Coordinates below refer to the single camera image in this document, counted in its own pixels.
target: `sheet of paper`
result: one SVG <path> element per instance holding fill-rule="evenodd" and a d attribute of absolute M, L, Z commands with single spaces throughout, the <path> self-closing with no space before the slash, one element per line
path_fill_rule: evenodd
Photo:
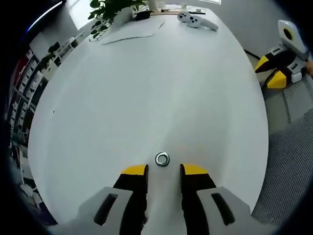
<path fill-rule="evenodd" d="M 101 43 L 105 45 L 129 38 L 151 37 L 164 22 L 165 20 L 160 17 L 151 17 L 142 21 L 129 22 L 123 25 L 118 31 L 105 36 L 101 40 Z"/>

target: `metal washer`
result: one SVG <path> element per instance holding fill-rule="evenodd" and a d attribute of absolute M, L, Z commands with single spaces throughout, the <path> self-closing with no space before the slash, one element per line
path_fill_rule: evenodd
<path fill-rule="evenodd" d="M 160 162 L 160 157 L 165 157 L 166 158 L 166 161 L 165 162 Z M 161 153 L 158 153 L 156 155 L 156 164 L 159 165 L 159 166 L 167 166 L 169 163 L 170 163 L 170 156 L 165 153 L 165 152 L 161 152 Z"/>

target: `white table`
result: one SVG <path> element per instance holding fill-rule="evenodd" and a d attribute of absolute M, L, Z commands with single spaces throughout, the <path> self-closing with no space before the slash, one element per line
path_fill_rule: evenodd
<path fill-rule="evenodd" d="M 254 208 L 268 154 L 268 123 L 253 68 L 229 29 L 188 28 L 176 16 L 153 37 L 108 45 L 83 41 L 61 64 L 37 106 L 28 157 L 59 223 L 120 172 L 149 164 L 143 234 L 186 234 L 179 164 L 208 170 Z M 167 167 L 154 157 L 165 151 Z"/>

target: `white game controller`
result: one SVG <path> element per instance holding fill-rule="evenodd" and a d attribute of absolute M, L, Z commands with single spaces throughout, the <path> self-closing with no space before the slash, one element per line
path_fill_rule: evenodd
<path fill-rule="evenodd" d="M 187 11 L 184 11 L 184 12 L 180 12 L 178 15 L 177 15 L 177 19 L 183 23 L 186 23 L 187 20 L 189 19 L 189 17 L 191 17 L 190 13 L 187 12 Z"/>
<path fill-rule="evenodd" d="M 188 17 L 187 25 L 191 28 L 198 28 L 202 25 L 214 31 L 217 31 L 219 29 L 219 27 L 213 22 L 207 19 L 201 18 L 200 16 L 194 16 L 194 15 Z"/>

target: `gray mesh chair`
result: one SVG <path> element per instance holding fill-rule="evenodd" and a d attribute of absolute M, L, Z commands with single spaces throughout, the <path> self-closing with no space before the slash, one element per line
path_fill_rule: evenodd
<path fill-rule="evenodd" d="M 265 94 L 268 165 L 252 216 L 281 225 L 313 177 L 313 79 Z"/>

